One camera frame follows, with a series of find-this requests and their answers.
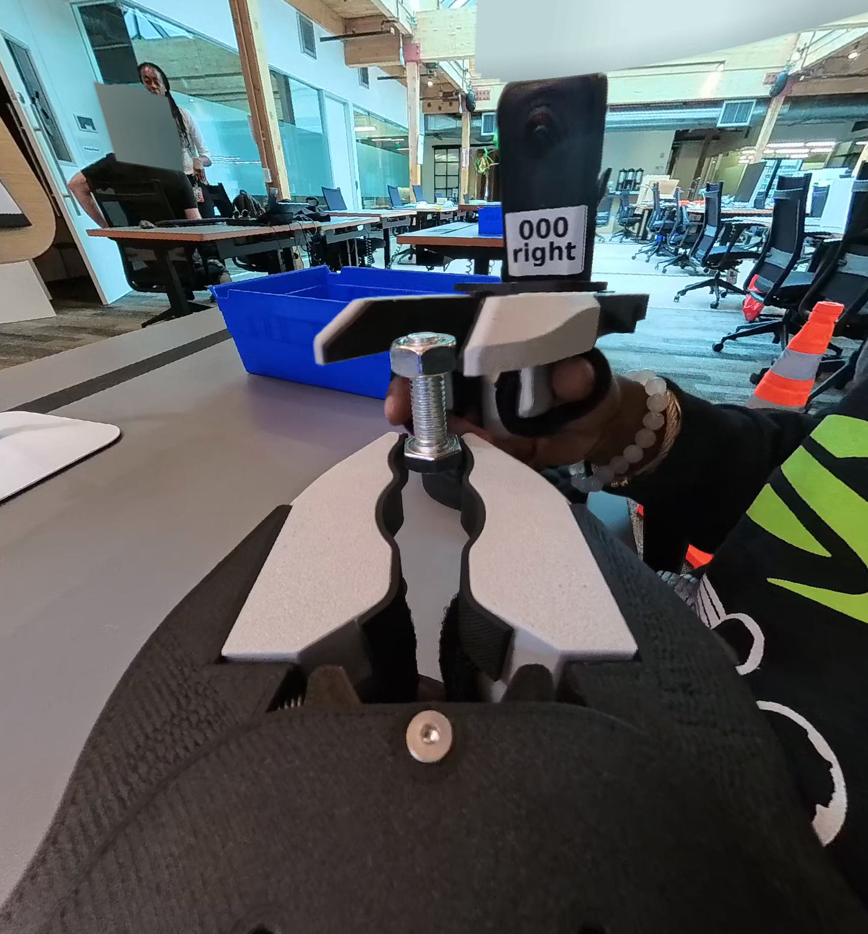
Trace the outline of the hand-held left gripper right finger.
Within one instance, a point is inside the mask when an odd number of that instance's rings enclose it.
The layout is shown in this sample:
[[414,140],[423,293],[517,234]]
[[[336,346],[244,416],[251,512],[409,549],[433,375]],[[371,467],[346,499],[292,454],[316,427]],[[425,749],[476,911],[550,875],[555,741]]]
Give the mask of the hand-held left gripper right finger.
[[473,434],[465,453],[459,633],[488,684],[538,665],[633,660],[632,635],[568,499]]

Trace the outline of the blue plastic bin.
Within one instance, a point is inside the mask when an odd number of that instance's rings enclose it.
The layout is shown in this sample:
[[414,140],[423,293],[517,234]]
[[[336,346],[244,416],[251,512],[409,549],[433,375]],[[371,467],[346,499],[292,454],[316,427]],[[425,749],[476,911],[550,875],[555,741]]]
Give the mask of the blue plastic bin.
[[390,382],[387,354],[319,365],[316,334],[357,298],[443,294],[463,283],[498,282],[477,274],[317,266],[217,285],[212,293],[249,374],[382,400]]

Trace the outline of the black honeycomb cushion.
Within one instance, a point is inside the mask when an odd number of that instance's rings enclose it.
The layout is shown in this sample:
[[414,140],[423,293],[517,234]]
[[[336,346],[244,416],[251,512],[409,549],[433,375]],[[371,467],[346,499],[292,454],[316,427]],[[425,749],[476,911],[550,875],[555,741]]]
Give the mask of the black honeycomb cushion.
[[488,520],[562,518],[590,493],[577,489],[568,468],[538,471],[473,437],[462,440],[463,459],[444,472],[423,473],[427,494],[469,516],[477,502]]

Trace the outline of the black mesh office chair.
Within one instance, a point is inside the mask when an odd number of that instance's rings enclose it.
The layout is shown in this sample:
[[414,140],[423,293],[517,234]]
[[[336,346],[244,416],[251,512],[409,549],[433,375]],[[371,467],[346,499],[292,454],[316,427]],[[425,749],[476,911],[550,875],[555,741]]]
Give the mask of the black mesh office chair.
[[143,323],[173,321],[205,310],[198,291],[220,283],[226,268],[194,243],[166,238],[185,223],[176,219],[159,181],[96,185],[94,199],[117,246],[132,290],[164,294],[169,308]]

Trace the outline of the orange traffic cone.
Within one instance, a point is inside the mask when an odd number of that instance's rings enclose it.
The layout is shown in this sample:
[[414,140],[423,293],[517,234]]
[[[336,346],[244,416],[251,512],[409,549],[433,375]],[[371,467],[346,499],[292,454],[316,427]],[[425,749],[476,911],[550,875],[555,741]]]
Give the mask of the orange traffic cone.
[[656,510],[649,522],[642,505],[629,500],[629,506],[638,554],[652,570],[683,574],[706,567],[712,561],[714,555],[691,544],[670,516]]
[[797,411],[809,400],[823,355],[845,307],[820,301],[809,319],[761,377],[745,406],[751,409]]

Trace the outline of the large steel bolt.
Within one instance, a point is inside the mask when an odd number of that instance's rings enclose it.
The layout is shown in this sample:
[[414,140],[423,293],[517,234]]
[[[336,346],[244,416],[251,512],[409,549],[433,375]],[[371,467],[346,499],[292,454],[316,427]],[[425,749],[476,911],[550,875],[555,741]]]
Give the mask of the large steel bolt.
[[443,473],[457,468],[463,451],[448,425],[448,386],[445,376],[408,379],[412,431],[404,441],[404,460],[416,473]]

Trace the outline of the person's right forearm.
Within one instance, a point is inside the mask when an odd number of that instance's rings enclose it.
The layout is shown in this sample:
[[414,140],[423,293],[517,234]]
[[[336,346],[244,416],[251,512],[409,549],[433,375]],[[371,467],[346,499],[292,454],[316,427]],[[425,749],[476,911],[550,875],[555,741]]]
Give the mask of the person's right forearm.
[[670,516],[697,548],[716,555],[775,470],[822,421],[821,414],[710,403],[667,383],[677,416],[656,460],[626,483],[625,496]]

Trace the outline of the person's right hand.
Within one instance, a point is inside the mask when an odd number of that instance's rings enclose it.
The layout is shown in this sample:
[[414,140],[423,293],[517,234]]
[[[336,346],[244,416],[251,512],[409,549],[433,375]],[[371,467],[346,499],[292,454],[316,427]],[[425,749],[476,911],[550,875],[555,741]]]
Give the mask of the person's right hand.
[[[579,402],[595,389],[596,373],[590,362],[582,358],[560,361],[551,373],[555,403]],[[568,423],[559,432],[548,437],[527,438],[501,436],[469,421],[451,415],[450,430],[458,435],[474,434],[498,449],[524,462],[535,470],[564,466],[578,461],[595,465],[609,464],[621,456],[627,446],[636,441],[638,431],[646,426],[645,416],[651,414],[649,396],[638,383],[624,377],[613,377],[607,394],[589,414]],[[407,425],[411,415],[409,380],[394,377],[384,400],[384,414],[392,425]],[[670,421],[656,431],[656,440],[643,449],[643,458],[637,466],[656,460],[664,433]]]

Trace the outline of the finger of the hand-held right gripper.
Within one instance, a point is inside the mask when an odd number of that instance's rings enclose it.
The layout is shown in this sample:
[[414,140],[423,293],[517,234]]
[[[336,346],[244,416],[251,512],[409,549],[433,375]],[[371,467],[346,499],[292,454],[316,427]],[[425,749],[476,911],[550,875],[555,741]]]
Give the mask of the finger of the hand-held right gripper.
[[315,336],[313,354],[320,365],[387,352],[393,342],[413,333],[441,333],[462,348],[474,327],[482,295],[414,295],[360,298]]
[[585,354],[601,314],[594,294],[488,297],[463,342],[462,375],[497,377]]

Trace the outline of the large steel nut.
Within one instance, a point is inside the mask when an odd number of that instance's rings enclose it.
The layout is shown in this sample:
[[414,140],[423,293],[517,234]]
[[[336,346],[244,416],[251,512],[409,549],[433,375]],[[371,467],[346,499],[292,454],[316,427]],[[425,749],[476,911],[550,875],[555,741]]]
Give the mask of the large steel nut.
[[390,363],[397,377],[448,375],[455,368],[456,339],[450,334],[432,332],[399,337],[391,344]]

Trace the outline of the row of black office chairs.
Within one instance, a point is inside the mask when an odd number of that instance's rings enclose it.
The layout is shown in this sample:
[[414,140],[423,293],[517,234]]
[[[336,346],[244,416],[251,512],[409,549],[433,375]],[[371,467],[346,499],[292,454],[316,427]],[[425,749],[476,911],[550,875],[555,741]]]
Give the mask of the row of black office chairs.
[[798,269],[807,235],[806,209],[815,202],[813,178],[809,173],[777,176],[770,187],[768,215],[761,215],[758,208],[738,214],[728,210],[724,215],[721,190],[720,183],[707,186],[701,221],[690,224],[691,239],[679,244],[675,256],[665,262],[708,275],[682,288],[674,300],[703,288],[712,297],[711,308],[717,309],[729,295],[743,300],[749,280],[759,274],[767,288],[762,316],[720,338],[713,351],[720,353],[732,341],[760,335],[784,344],[815,276]]

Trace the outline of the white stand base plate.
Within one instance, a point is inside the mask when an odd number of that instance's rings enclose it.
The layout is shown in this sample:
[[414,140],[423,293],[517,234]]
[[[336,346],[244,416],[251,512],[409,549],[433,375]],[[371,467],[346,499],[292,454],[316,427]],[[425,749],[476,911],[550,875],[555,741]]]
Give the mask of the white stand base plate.
[[113,424],[25,410],[0,413],[0,504],[120,440]]

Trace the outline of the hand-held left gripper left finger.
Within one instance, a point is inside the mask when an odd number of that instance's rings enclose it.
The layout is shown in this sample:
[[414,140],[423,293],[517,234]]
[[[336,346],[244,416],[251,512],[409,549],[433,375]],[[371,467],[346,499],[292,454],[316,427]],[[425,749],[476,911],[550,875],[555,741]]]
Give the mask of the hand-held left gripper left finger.
[[414,668],[395,534],[404,518],[404,435],[389,431],[291,503],[221,655],[301,668]]

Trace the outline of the black hoodie with green print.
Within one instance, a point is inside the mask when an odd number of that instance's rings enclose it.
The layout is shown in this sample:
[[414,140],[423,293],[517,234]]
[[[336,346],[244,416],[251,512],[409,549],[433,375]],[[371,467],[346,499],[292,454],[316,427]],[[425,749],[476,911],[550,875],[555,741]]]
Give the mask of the black hoodie with green print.
[[[868,911],[868,348],[841,403],[771,475],[705,575],[765,635],[762,665],[744,677],[756,701],[802,714],[841,763],[848,815],[825,848]],[[826,767],[801,730],[763,713],[812,824]]]

